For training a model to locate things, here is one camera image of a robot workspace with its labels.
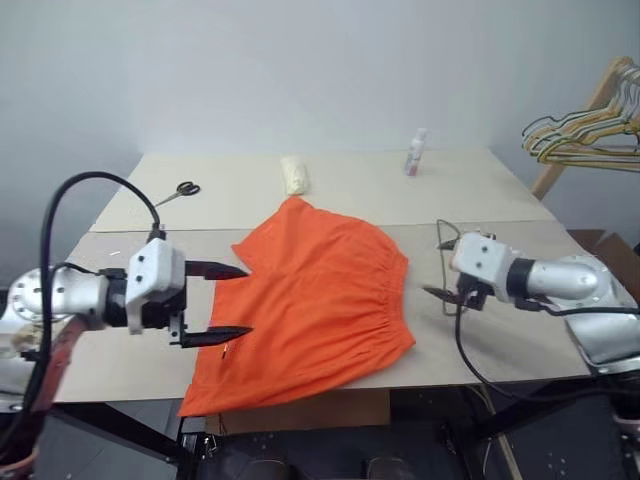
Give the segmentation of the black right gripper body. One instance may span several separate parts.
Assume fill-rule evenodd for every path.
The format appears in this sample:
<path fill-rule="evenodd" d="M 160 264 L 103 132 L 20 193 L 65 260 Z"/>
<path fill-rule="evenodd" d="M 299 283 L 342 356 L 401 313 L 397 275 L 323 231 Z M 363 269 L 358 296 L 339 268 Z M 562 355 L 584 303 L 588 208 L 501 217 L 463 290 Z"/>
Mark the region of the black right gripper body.
<path fill-rule="evenodd" d="M 458 304 L 467 309 L 482 311 L 486 300 L 493 295 L 493 287 L 481 280 L 461 273 L 457 283 Z"/>

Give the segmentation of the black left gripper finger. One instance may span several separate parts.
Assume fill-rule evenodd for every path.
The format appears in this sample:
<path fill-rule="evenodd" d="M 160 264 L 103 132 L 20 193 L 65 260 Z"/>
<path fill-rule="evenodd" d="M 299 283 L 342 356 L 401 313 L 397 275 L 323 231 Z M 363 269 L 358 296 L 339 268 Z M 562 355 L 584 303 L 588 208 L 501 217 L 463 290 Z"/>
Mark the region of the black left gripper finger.
<path fill-rule="evenodd" d="M 204 332 L 182 332 L 180 334 L 180 346 L 182 348 L 200 348 L 226 344 L 252 331 L 251 327 L 218 326 L 209 327 Z"/>
<path fill-rule="evenodd" d="M 187 277 L 201 277 L 205 280 L 232 280 L 247 277 L 248 273 L 239 267 L 219 262 L 187 260 L 185 275 Z"/>

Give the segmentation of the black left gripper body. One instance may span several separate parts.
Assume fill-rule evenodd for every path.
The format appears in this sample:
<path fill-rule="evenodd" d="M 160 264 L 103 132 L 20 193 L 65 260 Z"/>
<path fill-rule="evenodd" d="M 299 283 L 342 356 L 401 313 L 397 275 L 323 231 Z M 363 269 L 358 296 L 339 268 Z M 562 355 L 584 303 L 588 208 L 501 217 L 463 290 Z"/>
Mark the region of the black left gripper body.
<path fill-rule="evenodd" d="M 186 288 L 172 294 L 168 299 L 148 301 L 142 306 L 142 326 L 145 329 L 167 330 L 170 345 L 188 348 L 188 342 L 185 340 L 186 308 Z"/>

